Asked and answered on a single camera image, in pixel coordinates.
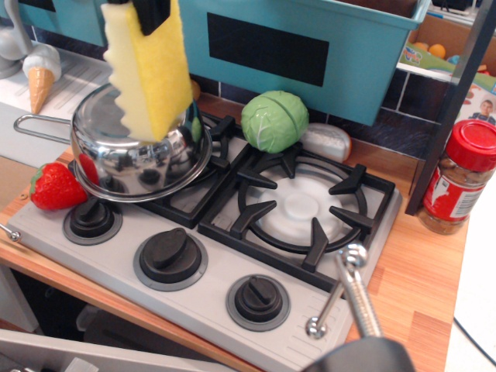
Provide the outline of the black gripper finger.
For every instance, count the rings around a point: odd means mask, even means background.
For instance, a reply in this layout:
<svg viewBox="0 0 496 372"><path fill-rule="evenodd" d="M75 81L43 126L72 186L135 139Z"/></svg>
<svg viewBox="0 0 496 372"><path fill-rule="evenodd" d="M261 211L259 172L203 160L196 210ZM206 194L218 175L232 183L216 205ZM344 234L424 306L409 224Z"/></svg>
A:
<svg viewBox="0 0 496 372"><path fill-rule="evenodd" d="M151 35L171 14L170 0L133 0L142 34Z"/></svg>

